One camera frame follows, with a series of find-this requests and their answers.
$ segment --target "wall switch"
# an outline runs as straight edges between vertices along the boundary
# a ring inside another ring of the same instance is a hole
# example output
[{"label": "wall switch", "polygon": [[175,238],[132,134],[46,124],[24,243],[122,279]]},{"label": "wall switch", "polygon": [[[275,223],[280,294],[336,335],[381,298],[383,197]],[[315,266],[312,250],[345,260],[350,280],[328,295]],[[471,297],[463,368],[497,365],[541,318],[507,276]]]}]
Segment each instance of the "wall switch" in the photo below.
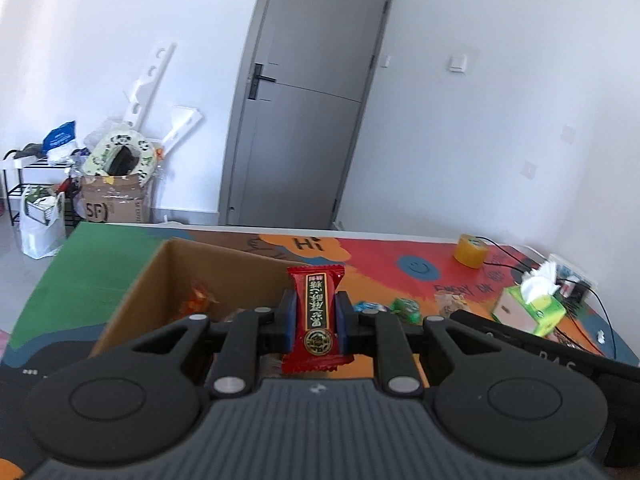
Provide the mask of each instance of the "wall switch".
[{"label": "wall switch", "polygon": [[449,60],[449,70],[451,72],[466,72],[466,65],[468,63],[468,58],[464,54],[460,56],[451,56]]},{"label": "wall switch", "polygon": [[562,133],[560,134],[560,138],[564,140],[567,144],[573,144],[575,140],[576,131],[571,126],[565,126],[562,129]]},{"label": "wall switch", "polygon": [[533,162],[529,162],[528,160],[525,160],[524,168],[522,168],[522,171],[520,172],[520,174],[523,177],[528,178],[529,180],[533,180],[536,177],[537,169],[538,167]]}]

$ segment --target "door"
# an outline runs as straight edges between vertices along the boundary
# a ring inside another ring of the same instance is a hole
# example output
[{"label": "door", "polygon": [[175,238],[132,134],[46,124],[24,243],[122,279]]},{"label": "door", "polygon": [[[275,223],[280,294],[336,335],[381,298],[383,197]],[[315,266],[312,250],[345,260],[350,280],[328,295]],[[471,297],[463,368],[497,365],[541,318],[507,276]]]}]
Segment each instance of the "door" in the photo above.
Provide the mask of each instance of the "door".
[{"label": "door", "polygon": [[227,223],[327,229],[388,0],[268,0],[248,78]]}]

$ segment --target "white wall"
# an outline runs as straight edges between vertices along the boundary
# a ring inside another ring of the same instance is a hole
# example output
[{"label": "white wall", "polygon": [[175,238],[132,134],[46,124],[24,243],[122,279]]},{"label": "white wall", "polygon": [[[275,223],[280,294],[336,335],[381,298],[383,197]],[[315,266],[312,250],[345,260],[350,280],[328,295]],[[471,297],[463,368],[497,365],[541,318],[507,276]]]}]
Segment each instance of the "white wall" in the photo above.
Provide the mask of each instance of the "white wall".
[{"label": "white wall", "polygon": [[[338,215],[533,244],[599,282],[640,352],[640,0],[394,0]],[[466,53],[466,75],[445,70]],[[562,129],[577,131],[572,145]],[[524,161],[538,166],[533,181]]]},{"label": "white wall", "polygon": [[216,212],[255,1],[8,0],[0,14],[1,155],[71,119],[82,138],[105,118],[121,116],[124,92],[154,43],[175,41],[143,132],[167,131],[172,105],[197,107],[206,120],[169,158],[156,205]]}]

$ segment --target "white tissue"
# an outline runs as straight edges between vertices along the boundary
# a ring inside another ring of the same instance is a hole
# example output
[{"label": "white tissue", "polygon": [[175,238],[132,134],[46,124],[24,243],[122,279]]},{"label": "white tissue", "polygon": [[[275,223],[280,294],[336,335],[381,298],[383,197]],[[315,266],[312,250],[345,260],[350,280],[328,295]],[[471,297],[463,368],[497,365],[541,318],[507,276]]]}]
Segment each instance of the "white tissue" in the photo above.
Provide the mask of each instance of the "white tissue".
[{"label": "white tissue", "polygon": [[552,296],[560,285],[556,285],[556,263],[545,262],[539,269],[533,269],[522,280],[520,293],[526,304],[542,296]]}]

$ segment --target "door handle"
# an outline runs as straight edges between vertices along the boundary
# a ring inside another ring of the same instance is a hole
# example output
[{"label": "door handle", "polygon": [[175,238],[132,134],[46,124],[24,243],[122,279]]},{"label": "door handle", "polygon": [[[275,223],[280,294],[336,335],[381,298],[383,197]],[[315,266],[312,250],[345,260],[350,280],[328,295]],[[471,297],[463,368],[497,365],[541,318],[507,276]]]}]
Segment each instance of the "door handle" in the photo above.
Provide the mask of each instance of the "door handle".
[{"label": "door handle", "polygon": [[254,65],[254,76],[251,79],[251,88],[249,89],[249,97],[251,101],[255,101],[258,96],[258,86],[260,86],[260,81],[268,81],[269,83],[276,83],[277,79],[273,77],[267,77],[262,75],[262,70],[264,69],[264,65],[260,63],[256,63]]}]

